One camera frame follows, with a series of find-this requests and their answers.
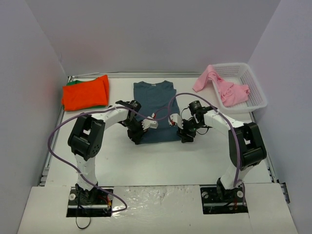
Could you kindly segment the blue t shirt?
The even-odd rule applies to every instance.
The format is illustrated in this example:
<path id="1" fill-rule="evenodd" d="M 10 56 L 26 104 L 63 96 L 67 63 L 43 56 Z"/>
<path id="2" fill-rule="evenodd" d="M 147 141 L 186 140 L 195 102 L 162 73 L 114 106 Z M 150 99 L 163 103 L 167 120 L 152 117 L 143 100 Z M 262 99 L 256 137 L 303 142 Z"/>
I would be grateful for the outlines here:
<path id="1" fill-rule="evenodd" d="M 166 116 L 168 103 L 175 95 L 176 89 L 173 83 L 166 80 L 156 84 L 143 81 L 134 83 L 134 100 L 141 104 L 139 112 L 146 117 L 150 117 L 152 114 L 156 114 L 156 118 Z M 180 141 L 176 132 L 177 127 L 170 126 L 168 119 L 164 119 L 158 122 L 156 129 L 148 129 L 140 144 Z"/>

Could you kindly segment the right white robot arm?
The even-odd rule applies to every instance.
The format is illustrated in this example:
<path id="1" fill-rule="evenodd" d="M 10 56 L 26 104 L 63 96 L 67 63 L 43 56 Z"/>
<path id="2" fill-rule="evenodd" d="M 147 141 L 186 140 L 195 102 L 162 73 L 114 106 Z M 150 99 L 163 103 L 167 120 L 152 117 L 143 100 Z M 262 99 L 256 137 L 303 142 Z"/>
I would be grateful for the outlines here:
<path id="1" fill-rule="evenodd" d="M 193 142 L 198 129 L 213 128 L 228 137 L 231 165 L 216 183 L 216 195 L 221 201 L 228 201 L 234 195 L 234 189 L 243 183 L 246 174 L 266 159 L 266 148 L 256 123 L 235 120 L 215 107 L 203 107 L 197 100 L 187 107 L 191 113 L 189 119 L 179 114 L 171 114 L 169 123 L 177 126 L 177 135 L 182 143 Z"/>

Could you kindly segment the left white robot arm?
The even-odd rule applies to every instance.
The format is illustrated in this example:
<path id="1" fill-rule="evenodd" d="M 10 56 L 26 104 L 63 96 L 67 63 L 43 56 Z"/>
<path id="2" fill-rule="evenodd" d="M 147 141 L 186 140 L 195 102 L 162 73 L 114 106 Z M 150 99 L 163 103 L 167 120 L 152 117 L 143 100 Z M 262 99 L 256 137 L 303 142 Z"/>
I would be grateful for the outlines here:
<path id="1" fill-rule="evenodd" d="M 87 204 L 96 202 L 98 185 L 95 171 L 95 157 L 102 146 L 104 131 L 118 123 L 127 128 L 127 134 L 135 144 L 141 142 L 146 133 L 142 121 L 135 118 L 141 104 L 132 100 L 130 102 L 118 101 L 111 110 L 104 113 L 100 119 L 92 115 L 78 117 L 68 139 L 68 146 L 75 155 L 77 167 L 80 170 L 76 191 Z"/>

